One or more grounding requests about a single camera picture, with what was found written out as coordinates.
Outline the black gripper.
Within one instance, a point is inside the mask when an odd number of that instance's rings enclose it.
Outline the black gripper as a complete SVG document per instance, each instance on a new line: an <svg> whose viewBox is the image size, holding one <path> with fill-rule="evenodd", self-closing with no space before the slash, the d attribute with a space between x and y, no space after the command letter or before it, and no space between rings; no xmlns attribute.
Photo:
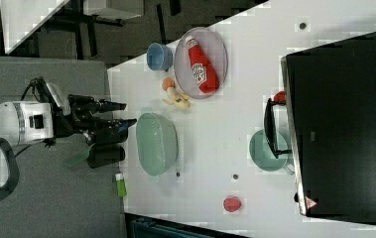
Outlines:
<svg viewBox="0 0 376 238"><path fill-rule="evenodd" d="M123 143L128 138L128 130L137 123L136 119L116 119L110 125L102 125L96 113L124 110L126 103L96 100L91 96L70 94L66 99L69 110L58 109L54 118L54 137L65 138L81 134L88 144Z"/></svg>

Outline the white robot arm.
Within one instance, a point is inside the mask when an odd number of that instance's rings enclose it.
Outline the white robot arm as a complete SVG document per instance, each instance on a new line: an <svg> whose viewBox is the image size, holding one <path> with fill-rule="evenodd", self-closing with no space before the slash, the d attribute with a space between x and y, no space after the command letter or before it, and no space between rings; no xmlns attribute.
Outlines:
<svg viewBox="0 0 376 238"><path fill-rule="evenodd" d="M65 101L47 96L41 101L0 103L0 153L8 170L8 177L0 185L0 201L9 196L18 184L15 146L41 142L51 146L57 138L81 134L89 148L68 159L65 164L73 167L84 160L93 164L99 152L117 152L117 145L127 140L128 129L136 124L134 119L106 120L97 115L125 108L124 103L72 94Z"/></svg>

